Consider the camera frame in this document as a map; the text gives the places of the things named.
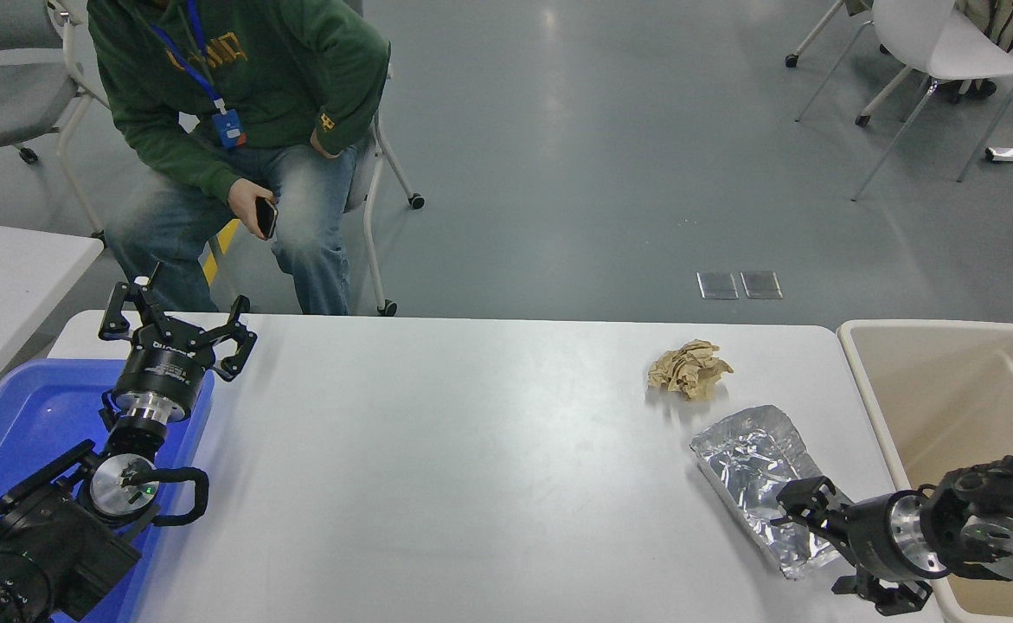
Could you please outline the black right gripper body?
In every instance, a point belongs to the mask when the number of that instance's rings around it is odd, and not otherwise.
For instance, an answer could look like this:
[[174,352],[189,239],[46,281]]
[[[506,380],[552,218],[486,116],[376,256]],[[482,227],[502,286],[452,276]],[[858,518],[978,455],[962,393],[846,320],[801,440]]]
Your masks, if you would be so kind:
[[894,494],[885,494],[843,510],[856,575],[870,575],[883,581],[901,579],[897,541],[891,536],[889,521],[894,501]]

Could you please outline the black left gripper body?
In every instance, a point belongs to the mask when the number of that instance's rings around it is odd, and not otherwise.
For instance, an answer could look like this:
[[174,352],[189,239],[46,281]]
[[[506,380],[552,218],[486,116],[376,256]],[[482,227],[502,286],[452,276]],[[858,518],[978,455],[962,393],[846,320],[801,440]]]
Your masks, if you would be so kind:
[[174,403],[171,414],[191,414],[214,352],[178,351],[153,342],[132,344],[113,390],[118,408],[130,408],[142,395],[157,395]]

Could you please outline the person's right hand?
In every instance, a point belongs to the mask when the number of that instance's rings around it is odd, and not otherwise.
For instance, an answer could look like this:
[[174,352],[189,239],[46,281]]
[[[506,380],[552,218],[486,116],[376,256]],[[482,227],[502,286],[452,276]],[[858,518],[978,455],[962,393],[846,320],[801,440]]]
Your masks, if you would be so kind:
[[254,237],[268,241],[272,237],[267,233],[267,229],[260,226],[260,218],[257,216],[258,200],[269,202],[274,205],[276,194],[272,193],[271,189],[262,188],[262,186],[246,178],[237,178],[233,182],[233,185],[230,185],[227,194],[227,205],[232,209],[234,216],[241,221],[241,224]]

